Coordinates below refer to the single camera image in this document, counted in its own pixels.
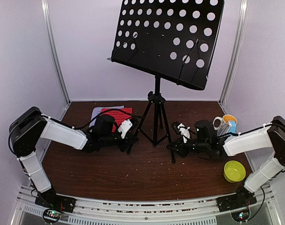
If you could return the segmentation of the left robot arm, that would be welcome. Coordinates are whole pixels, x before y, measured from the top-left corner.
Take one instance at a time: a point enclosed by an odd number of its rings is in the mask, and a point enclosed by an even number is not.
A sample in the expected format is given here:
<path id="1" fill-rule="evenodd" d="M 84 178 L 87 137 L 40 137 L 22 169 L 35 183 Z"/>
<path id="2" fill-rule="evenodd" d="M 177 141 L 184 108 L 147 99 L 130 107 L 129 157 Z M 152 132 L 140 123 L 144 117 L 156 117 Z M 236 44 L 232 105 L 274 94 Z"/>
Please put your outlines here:
<path id="1" fill-rule="evenodd" d="M 73 127 L 43 114 L 33 106 L 10 125 L 8 147 L 33 183 L 38 197 L 49 208 L 57 207 L 60 201 L 37 158 L 35 151 L 38 140 L 47 139 L 86 153 L 112 146 L 124 152 L 139 140 L 132 130 L 138 125 L 140 116 L 118 109 L 118 112 L 128 116 L 118 124 L 109 112 L 111 109 L 93 117 L 93 126 L 87 123 L 82 127 Z"/>

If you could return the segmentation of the lavender sheet music page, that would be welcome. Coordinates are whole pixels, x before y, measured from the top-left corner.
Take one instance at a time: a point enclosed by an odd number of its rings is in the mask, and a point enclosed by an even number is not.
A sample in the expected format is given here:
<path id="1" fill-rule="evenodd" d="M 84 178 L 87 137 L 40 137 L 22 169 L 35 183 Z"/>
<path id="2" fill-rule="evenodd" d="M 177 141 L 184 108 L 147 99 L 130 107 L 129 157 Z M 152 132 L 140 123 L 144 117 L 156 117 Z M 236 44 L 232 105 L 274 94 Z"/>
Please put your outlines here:
<path id="1" fill-rule="evenodd" d="M 99 113 L 101 113 L 101 110 L 103 109 L 123 109 L 124 106 L 109 106 L 109 107 L 95 107 L 92 111 L 91 119 L 93 119 L 95 116 L 97 116 Z"/>

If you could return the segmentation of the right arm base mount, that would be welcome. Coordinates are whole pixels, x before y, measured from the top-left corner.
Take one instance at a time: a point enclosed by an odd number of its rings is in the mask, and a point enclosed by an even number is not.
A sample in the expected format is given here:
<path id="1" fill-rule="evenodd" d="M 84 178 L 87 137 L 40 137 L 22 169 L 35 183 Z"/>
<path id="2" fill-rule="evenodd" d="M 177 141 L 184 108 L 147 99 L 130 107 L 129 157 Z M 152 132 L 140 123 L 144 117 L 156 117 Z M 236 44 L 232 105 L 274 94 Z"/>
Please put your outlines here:
<path id="1" fill-rule="evenodd" d="M 230 212 L 235 222 L 243 223 L 251 217 L 250 206 L 257 203 L 256 197 L 239 197 L 238 194 L 218 197 L 217 206 L 220 212 Z"/>

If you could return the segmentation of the red sheet music page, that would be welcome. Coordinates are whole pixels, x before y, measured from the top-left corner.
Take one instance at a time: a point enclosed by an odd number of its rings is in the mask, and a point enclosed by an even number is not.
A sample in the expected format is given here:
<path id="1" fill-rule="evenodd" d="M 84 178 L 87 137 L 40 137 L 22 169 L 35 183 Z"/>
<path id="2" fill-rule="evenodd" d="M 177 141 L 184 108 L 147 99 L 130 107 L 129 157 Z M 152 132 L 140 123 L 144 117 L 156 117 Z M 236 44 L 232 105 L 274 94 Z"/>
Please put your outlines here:
<path id="1" fill-rule="evenodd" d="M 133 108 L 122 108 L 122 111 L 124 111 L 126 113 L 132 114 Z M 117 123 L 117 126 L 121 125 L 121 123 L 124 120 L 127 120 L 127 119 L 129 119 L 131 117 L 130 115 L 124 114 L 123 112 L 116 111 L 116 110 L 113 110 L 113 111 L 110 111 L 110 112 L 106 112 L 104 114 L 107 114 L 107 115 L 110 115 L 110 116 L 114 117 L 115 118 L 115 122 Z"/>

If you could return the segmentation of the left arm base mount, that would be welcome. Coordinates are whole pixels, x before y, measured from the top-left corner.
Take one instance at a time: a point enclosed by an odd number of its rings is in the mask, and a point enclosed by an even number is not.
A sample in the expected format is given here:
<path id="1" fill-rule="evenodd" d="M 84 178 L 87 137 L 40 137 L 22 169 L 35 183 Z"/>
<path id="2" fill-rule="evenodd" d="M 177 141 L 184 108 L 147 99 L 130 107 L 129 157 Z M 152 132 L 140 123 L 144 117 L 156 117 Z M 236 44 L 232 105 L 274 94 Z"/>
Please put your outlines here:
<path id="1" fill-rule="evenodd" d="M 35 204 L 46 208 L 42 212 L 42 218 L 46 223 L 54 224 L 57 223 L 64 214 L 73 212 L 76 205 L 76 199 L 56 195 L 54 198 L 51 197 L 50 200 L 47 201 L 46 198 L 37 196 Z"/>

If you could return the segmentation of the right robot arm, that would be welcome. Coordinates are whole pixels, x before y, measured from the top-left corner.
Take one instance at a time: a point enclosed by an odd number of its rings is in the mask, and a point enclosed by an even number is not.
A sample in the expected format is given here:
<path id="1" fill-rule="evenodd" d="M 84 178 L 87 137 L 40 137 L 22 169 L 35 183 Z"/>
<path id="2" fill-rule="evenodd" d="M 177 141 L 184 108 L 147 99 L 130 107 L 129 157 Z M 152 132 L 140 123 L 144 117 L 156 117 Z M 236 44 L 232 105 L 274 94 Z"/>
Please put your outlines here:
<path id="1" fill-rule="evenodd" d="M 281 116 L 244 133 L 227 132 L 222 135 L 217 134 L 211 121 L 199 120 L 194 124 L 196 138 L 191 137 L 190 128 L 183 123 L 175 121 L 171 126 L 180 138 L 169 143 L 167 149 L 182 158 L 189 153 L 204 153 L 209 159 L 232 157 L 253 150 L 273 148 L 273 156 L 250 174 L 233 196 L 232 201 L 237 207 L 244 206 L 262 185 L 285 171 L 285 119 Z"/>

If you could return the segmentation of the black music stand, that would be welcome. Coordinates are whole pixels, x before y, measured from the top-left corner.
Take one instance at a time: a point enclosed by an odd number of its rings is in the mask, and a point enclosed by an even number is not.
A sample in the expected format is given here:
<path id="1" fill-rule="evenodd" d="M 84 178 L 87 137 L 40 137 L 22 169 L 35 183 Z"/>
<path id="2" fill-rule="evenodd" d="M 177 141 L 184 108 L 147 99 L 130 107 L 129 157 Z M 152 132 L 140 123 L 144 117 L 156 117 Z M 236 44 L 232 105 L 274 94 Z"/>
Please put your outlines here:
<path id="1" fill-rule="evenodd" d="M 124 0 L 121 5 L 115 45 L 116 62 L 155 77 L 155 90 L 148 94 L 154 108 L 150 142 L 170 140 L 161 79 L 192 90 L 204 90 L 215 51 L 224 8 L 222 0 Z"/>

